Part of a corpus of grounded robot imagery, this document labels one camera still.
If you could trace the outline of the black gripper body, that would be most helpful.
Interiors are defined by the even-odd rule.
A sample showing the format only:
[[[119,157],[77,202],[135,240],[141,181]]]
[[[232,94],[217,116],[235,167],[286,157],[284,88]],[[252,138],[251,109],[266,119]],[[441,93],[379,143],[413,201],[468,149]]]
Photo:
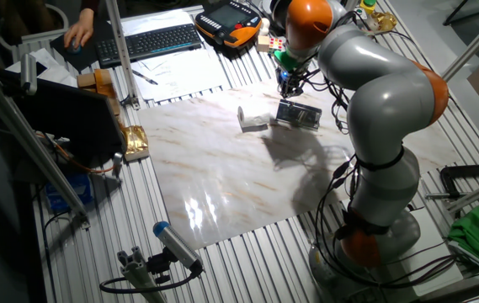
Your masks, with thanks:
[[[283,68],[275,70],[279,92],[302,92],[304,86],[303,78],[307,74],[306,71],[294,70],[286,71]]]

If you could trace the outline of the person hand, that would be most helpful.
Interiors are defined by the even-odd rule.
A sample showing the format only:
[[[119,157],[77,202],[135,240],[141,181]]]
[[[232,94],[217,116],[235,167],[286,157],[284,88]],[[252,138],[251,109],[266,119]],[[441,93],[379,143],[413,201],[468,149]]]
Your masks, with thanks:
[[[84,47],[93,36],[94,11],[84,8],[79,14],[79,20],[64,34],[64,47]]]

